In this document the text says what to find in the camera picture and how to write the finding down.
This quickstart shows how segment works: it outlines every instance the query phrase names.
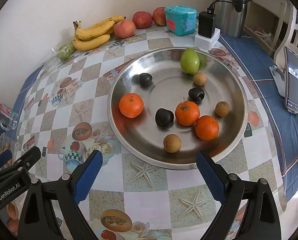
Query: blue gripper pad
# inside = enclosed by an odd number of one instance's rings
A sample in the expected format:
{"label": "blue gripper pad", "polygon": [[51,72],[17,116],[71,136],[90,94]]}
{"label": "blue gripper pad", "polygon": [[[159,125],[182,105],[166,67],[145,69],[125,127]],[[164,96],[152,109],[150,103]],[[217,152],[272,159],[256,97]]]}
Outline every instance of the blue gripper pad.
{"label": "blue gripper pad", "polygon": [[225,185],[222,179],[219,177],[221,174],[218,174],[212,164],[215,167],[215,162],[209,157],[206,157],[202,152],[197,154],[197,168],[199,169],[203,179],[205,180],[213,198],[217,201],[220,201],[221,204],[224,204],[226,201],[225,195]]}
{"label": "blue gripper pad", "polygon": [[0,155],[0,168],[13,157],[11,150],[5,150]]}
{"label": "blue gripper pad", "polygon": [[84,169],[83,173],[81,174],[80,178],[75,184],[74,202],[76,205],[78,205],[80,201],[83,201],[86,199],[91,189],[91,186],[93,185],[100,171],[101,166],[102,166],[102,153],[100,151],[96,151],[96,154],[94,155],[92,160],[90,160],[88,166]]}

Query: black cable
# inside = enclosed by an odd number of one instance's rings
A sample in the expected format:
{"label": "black cable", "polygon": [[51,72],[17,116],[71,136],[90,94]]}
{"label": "black cable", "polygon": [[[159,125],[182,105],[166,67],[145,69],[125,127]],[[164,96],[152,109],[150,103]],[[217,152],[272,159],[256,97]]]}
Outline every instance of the black cable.
{"label": "black cable", "polygon": [[212,6],[214,6],[214,4],[217,2],[226,2],[226,3],[231,3],[231,4],[244,4],[244,3],[251,2],[251,1],[253,1],[253,0],[242,0],[242,1],[239,1],[239,0],[215,0],[212,4],[210,4],[209,8],[212,8]]}

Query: white box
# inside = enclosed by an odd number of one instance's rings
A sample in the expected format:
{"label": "white box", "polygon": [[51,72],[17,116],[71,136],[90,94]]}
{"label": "white box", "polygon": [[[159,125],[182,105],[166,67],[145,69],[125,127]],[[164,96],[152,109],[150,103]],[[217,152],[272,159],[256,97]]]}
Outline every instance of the white box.
{"label": "white box", "polygon": [[207,38],[205,36],[196,34],[196,36],[194,36],[194,45],[196,45],[198,48],[210,50],[216,44],[219,37],[220,30],[217,28],[215,29],[215,33],[213,34],[212,38]]}

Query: screw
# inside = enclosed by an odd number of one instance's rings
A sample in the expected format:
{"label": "screw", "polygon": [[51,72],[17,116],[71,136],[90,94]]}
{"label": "screw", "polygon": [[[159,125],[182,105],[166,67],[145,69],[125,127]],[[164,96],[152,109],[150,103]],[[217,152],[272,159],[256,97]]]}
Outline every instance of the screw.
{"label": "screw", "polygon": [[264,184],[264,185],[266,185],[266,184],[268,183],[267,180],[264,179],[264,178],[261,178],[261,179],[260,179],[260,182],[261,182],[262,184]]}
{"label": "screw", "polygon": [[33,178],[33,179],[31,179],[31,183],[32,183],[32,184],[37,184],[37,183],[38,183],[38,179],[37,179],[37,178]]}
{"label": "screw", "polygon": [[68,180],[70,178],[70,175],[68,173],[62,175],[63,180]]}
{"label": "screw", "polygon": [[234,173],[230,173],[229,178],[232,179],[232,180],[236,180],[236,179],[238,179],[238,176]]}

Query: black power adapter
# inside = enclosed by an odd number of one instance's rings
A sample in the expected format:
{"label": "black power adapter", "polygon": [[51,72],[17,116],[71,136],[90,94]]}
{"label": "black power adapter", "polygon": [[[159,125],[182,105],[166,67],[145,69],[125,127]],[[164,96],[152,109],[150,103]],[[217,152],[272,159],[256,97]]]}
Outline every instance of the black power adapter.
{"label": "black power adapter", "polygon": [[212,38],[216,29],[217,15],[214,14],[213,8],[208,8],[208,11],[199,13],[198,34],[207,38]]}

